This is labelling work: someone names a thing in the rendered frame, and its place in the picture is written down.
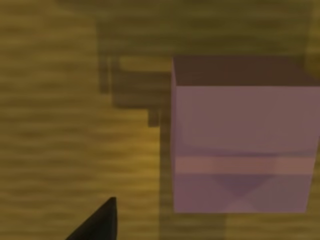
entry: black object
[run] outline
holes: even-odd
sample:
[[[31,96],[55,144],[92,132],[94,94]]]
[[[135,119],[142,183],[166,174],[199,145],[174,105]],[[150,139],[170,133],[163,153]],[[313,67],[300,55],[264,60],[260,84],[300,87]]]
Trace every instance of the black object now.
[[[111,197],[66,240],[116,240],[117,231],[117,199]]]

